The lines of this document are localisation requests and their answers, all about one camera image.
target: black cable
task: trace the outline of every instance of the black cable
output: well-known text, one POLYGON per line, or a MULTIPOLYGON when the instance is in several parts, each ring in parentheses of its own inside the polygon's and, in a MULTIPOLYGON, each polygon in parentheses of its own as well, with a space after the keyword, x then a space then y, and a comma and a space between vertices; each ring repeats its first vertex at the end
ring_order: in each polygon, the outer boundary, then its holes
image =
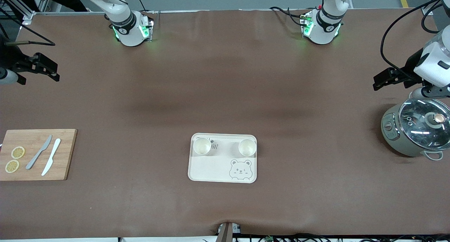
POLYGON ((447 236, 449 236, 450 234, 442 234, 439 237, 437 237, 436 239, 434 239, 434 242, 438 241, 441 238, 444 238, 447 241, 450 241, 450 238, 446 238, 447 236))
POLYGON ((14 21, 16 24, 21 25, 23 28, 27 29, 28 31, 32 32, 33 34, 35 34, 36 36, 44 39, 47 42, 33 42, 33 41, 28 41, 29 44, 33 44, 33 45, 49 45, 49 46, 55 46, 55 43, 52 42, 51 40, 47 39, 46 37, 42 36, 41 34, 35 32, 34 30, 28 28, 26 25, 21 24, 19 21, 17 21, 16 19, 12 18, 12 16, 10 16, 8 13, 6 13, 5 10, 3 10, 2 8, 0 8, 0 12, 4 13, 9 19, 11 19, 12 21, 14 21))
POLYGON ((420 22, 420 25, 422 26, 422 29, 428 33, 437 34, 439 31, 432 31, 431 29, 427 28, 425 25, 425 19, 426 17, 431 13, 431 11, 435 10, 436 8, 442 7, 442 3, 438 4, 439 1, 435 2, 434 5, 426 12, 426 14, 422 17, 422 20, 420 22))
POLYGON ((414 239, 419 238, 422 242, 430 242, 429 239, 432 239, 431 237, 423 237, 423 236, 420 236, 420 235, 413 235, 412 237, 414 239))
POLYGON ((1 32, 3 33, 3 35, 7 38, 7 39, 9 39, 9 37, 8 37, 8 34, 6 33, 6 30, 5 30, 5 28, 3 28, 3 25, 0 23, 0 29, 1 29, 1 32))
POLYGON ((148 11, 148 10, 143 6, 142 0, 139 0, 139 2, 141 2, 141 6, 142 6, 142 10, 141 10, 141 11, 148 11))
POLYGON ((373 239, 367 238, 367 239, 360 240, 360 242, 381 242, 381 240, 373 240, 373 239))
POLYGON ((331 240, 329 240, 328 238, 326 238, 326 237, 324 237, 324 236, 317 235, 317 237, 319 237, 320 241, 322 241, 322 238, 323 238, 323 239, 326 240, 327 242, 331 242, 331 240))
MULTIPOLYGON (((276 9, 276 10, 280 10, 283 14, 286 14, 286 15, 289 15, 289 13, 288 12, 286 12, 286 11, 284 11, 284 10, 282 10, 281 8, 279 8, 279 7, 272 7, 272 8, 270 8, 271 10, 274 10, 274 9, 276 9)), ((300 16, 299 15, 292 15, 293 17, 296 17, 296 18, 300 18, 300 16)))
POLYGON ((314 238, 312 238, 312 237, 310 237, 310 238, 307 238, 307 239, 303 240, 302 242, 306 242, 306 241, 308 241, 308 240, 312 240, 312 241, 314 241, 314 242, 318 242, 317 240, 315 240, 315 239, 314 239, 314 238))
POLYGON ((123 0, 118 0, 119 2, 125 3, 126 5, 128 5, 128 2, 123 1, 123 0))
POLYGON ((0 2, 2 3, 0 8, 3 8, 6 5, 6 0, 0 0, 0 2))
POLYGON ((398 66, 396 66, 396 65, 394 65, 392 62, 390 62, 390 61, 386 58, 386 56, 384 56, 384 40, 386 39, 386 36, 387 36, 387 34, 389 33, 389 31, 392 29, 392 27, 394 27, 394 25, 395 25, 398 21, 400 21, 400 19, 402 19, 403 17, 409 15, 410 13, 412 13, 412 12, 414 12, 414 11, 420 9, 421 7, 427 6, 427 5, 429 5, 429 4, 431 4, 431 3, 435 2, 435 1, 439 1, 439 0, 430 0, 429 2, 426 2, 426 3, 422 4, 422 5, 420 5, 420 6, 418 6, 418 7, 415 7, 415 8, 413 8, 412 10, 409 10, 408 12, 402 14, 400 17, 398 17, 394 22, 392 22, 392 23, 389 25, 389 27, 388 27, 388 28, 386 29, 386 31, 384 32, 383 38, 381 39, 381 45, 380 45, 380 54, 381 54, 381 58, 383 58, 383 60, 384 60, 387 64, 389 64, 390 66, 392 66, 393 68, 395 68, 395 69, 396 69, 397 71, 399 71, 400 73, 404 74, 405 76, 407 76, 407 77, 409 77, 410 79, 415 80, 416 82, 419 82, 419 83, 422 81, 421 78, 420 78, 420 80, 419 80, 419 79, 417 79, 417 77, 412 77, 410 74, 405 73, 405 72, 404 72, 402 69, 400 69, 398 66))
MULTIPOLYGON (((439 1, 437 1, 437 2, 435 2, 433 5, 432 5, 432 7, 431 8, 433 8, 436 4, 438 4, 439 3, 439 1)), ((426 12, 426 14, 423 16, 423 18, 422 18, 422 20, 421 20, 421 26, 422 26, 422 29, 424 30, 424 31, 426 31, 426 32, 429 32, 430 30, 428 29, 428 28, 426 28, 426 26, 425 26, 425 18, 431 13, 431 8, 426 12)))
POLYGON ((299 22, 296 22, 296 21, 294 20, 294 18, 292 17, 291 12, 289 12, 289 8, 288 8, 288 13, 289 13, 289 16, 291 17, 291 20, 292 20, 295 24, 297 24, 297 25, 299 25, 299 26, 306 27, 306 24, 299 23, 299 22))
POLYGON ((398 237, 398 238, 392 239, 391 242, 395 242, 395 241, 397 241, 397 240, 399 240, 399 239, 402 239, 403 237, 406 237, 406 235, 403 235, 403 236, 400 236, 400 237, 398 237))

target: lid knob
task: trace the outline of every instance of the lid knob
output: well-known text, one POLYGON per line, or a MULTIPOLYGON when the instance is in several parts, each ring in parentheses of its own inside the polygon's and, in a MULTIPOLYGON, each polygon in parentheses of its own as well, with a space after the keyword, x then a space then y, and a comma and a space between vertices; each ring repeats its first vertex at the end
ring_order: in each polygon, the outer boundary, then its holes
POLYGON ((441 123, 445 122, 445 117, 443 114, 434 114, 433 120, 434 120, 434 122, 441 124, 441 123))

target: wooden cutting board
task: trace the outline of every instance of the wooden cutting board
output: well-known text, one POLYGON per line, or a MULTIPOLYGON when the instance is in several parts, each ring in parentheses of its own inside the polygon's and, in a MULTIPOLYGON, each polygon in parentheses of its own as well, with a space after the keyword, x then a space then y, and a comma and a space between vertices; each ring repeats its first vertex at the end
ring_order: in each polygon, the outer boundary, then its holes
POLYGON ((65 180, 69 171, 76 136, 77 130, 75 129, 6 131, 0 151, 0 181, 65 180), (30 170, 26 170, 25 166, 39 151, 49 135, 52 135, 50 145, 45 151, 42 151, 33 167, 30 170), (57 138, 61 138, 61 144, 53 156, 53 165, 44 176, 41 176, 57 138), (20 163, 19 169, 13 173, 7 173, 5 170, 6 163, 13 160, 11 151, 17 146, 24 147, 25 154, 20 159, 17 159, 20 163))

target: knife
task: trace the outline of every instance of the knife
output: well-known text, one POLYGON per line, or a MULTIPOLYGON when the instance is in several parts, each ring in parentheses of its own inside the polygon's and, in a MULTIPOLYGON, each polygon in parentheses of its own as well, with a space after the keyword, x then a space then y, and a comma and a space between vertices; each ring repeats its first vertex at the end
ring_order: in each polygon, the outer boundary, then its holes
POLYGON ((49 136, 49 138, 47 138, 47 140, 45 140, 44 145, 40 148, 40 150, 36 153, 36 155, 33 157, 32 160, 30 160, 30 162, 27 164, 27 166, 25 167, 25 169, 30 170, 34 163, 36 162, 37 158, 39 157, 40 153, 42 151, 45 151, 45 149, 47 149, 47 147, 50 144, 50 141, 52 140, 52 135, 49 136))
POLYGON ((58 149, 59 143, 61 143, 61 138, 57 138, 55 143, 53 144, 52 153, 50 154, 50 158, 47 161, 47 165, 45 165, 44 171, 42 171, 41 176, 44 176, 50 169, 53 164, 53 156, 55 155, 56 150, 58 149))

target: white plastic knife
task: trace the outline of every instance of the white plastic knife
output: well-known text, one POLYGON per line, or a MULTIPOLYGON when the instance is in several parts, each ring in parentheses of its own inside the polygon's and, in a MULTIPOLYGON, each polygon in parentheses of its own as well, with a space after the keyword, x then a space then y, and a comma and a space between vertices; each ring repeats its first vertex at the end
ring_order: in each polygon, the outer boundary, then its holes
POLYGON ((50 154, 49 160, 47 161, 47 165, 45 165, 44 171, 42 171, 41 176, 44 176, 50 169, 53 164, 53 156, 55 155, 56 150, 58 149, 59 144, 61 143, 61 138, 57 138, 55 143, 53 144, 52 153, 50 154))

